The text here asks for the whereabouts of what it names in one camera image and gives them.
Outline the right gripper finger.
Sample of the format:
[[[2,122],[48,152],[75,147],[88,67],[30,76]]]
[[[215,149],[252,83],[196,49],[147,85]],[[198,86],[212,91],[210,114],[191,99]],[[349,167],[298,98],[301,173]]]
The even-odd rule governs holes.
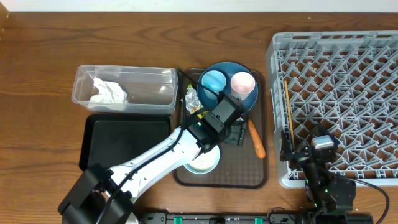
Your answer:
[[[315,127],[315,136],[316,137],[330,136],[330,133],[328,132],[327,128],[324,127],[324,125],[318,123]]]
[[[293,157],[293,150],[290,146],[289,139],[284,130],[281,131],[281,147],[280,147],[280,161],[290,161]]]

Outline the foil snack wrapper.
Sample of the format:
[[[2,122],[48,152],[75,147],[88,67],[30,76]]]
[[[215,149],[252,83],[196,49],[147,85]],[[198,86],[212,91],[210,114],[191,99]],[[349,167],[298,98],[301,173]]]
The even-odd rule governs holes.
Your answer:
[[[200,119],[203,117],[203,105],[198,99],[197,91],[191,84],[187,86],[187,93],[185,94],[186,109],[191,115],[196,115]]]

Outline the light blue bowl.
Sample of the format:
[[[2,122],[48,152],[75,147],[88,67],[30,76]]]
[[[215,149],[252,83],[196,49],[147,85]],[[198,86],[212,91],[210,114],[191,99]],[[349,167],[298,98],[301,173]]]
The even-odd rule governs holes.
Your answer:
[[[209,152],[200,152],[194,160],[184,164],[184,168],[193,174],[207,174],[211,172],[220,161],[220,148],[215,146]]]

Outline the light blue cup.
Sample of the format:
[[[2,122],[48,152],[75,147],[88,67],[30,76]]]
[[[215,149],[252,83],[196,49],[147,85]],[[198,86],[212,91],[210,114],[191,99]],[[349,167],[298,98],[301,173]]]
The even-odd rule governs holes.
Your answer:
[[[202,75],[201,84],[212,90],[217,95],[220,95],[221,93],[224,93],[226,77],[220,71],[210,70]]]

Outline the white napkin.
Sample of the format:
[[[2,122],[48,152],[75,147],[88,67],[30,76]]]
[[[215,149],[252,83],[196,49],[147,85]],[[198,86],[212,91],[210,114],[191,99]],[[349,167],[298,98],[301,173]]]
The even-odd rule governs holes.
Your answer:
[[[93,86],[98,90],[98,93],[90,98],[88,103],[89,109],[102,106],[111,110],[122,111],[126,108],[127,93],[118,83],[94,78]]]

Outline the white cooked rice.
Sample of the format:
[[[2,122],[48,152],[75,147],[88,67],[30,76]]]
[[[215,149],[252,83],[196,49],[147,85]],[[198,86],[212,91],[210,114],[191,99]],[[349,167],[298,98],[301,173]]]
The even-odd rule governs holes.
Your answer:
[[[215,146],[210,152],[200,154],[196,159],[188,163],[189,168],[195,172],[207,172],[217,165],[220,159],[220,150]]]

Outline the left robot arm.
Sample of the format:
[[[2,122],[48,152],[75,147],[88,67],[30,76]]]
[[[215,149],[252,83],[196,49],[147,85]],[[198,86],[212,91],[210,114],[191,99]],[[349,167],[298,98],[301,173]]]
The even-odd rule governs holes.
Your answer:
[[[137,223],[134,202],[176,168],[218,147],[228,128],[246,110],[226,95],[204,117],[192,115],[158,145],[109,169],[88,167],[58,206],[66,223]]]

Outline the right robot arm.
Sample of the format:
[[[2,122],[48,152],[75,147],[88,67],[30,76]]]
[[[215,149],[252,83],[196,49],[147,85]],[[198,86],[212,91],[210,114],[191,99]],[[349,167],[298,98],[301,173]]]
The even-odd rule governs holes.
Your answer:
[[[336,158],[339,140],[318,124],[309,135],[311,145],[293,150],[291,137],[281,131],[280,160],[302,169],[309,201],[315,208],[297,215],[295,223],[348,223],[346,214],[353,209],[356,184],[326,169]]]

